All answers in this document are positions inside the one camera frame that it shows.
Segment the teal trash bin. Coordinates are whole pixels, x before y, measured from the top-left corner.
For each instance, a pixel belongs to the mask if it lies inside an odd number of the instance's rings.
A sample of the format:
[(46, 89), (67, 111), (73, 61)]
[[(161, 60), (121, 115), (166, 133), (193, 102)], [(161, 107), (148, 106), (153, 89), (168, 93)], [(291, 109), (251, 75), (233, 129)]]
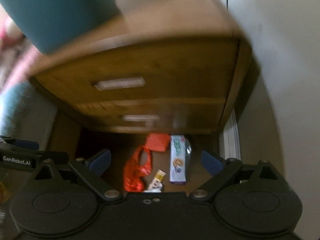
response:
[(116, 0), (1, 0), (22, 33), (50, 54), (118, 12)]

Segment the white cookie box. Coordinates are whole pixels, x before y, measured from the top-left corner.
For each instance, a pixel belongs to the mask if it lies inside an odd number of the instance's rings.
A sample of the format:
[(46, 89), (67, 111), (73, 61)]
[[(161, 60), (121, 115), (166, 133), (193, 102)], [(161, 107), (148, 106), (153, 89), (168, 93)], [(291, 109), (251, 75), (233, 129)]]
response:
[(185, 136), (171, 136), (169, 181), (172, 184), (187, 182), (191, 152), (191, 145)]

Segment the wooden nightstand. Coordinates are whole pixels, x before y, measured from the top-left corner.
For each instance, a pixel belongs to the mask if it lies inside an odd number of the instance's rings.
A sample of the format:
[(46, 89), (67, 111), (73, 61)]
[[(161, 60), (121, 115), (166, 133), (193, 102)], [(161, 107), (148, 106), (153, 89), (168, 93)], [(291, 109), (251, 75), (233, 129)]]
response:
[(120, 14), (34, 64), (31, 83), (114, 133), (209, 134), (234, 108), (252, 48), (219, 0), (116, 0)]

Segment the orange mesh bag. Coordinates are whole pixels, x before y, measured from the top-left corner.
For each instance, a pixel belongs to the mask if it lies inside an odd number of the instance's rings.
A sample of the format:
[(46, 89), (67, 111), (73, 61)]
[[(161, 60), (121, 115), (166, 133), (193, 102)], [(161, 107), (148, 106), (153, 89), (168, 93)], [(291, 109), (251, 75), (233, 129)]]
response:
[(127, 192), (143, 192), (143, 178), (152, 171), (152, 152), (165, 152), (170, 143), (170, 135), (150, 133), (144, 145), (140, 145), (126, 162), (123, 169), (123, 187)]

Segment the yellow white candy wrapper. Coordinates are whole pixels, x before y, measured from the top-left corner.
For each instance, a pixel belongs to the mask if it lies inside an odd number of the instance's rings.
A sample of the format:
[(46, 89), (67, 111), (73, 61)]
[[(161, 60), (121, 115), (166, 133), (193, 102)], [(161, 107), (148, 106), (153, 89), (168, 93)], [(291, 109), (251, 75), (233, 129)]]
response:
[(164, 171), (158, 170), (151, 183), (148, 185), (146, 190), (144, 190), (144, 193), (161, 193), (163, 188), (162, 181), (165, 176), (166, 173)]

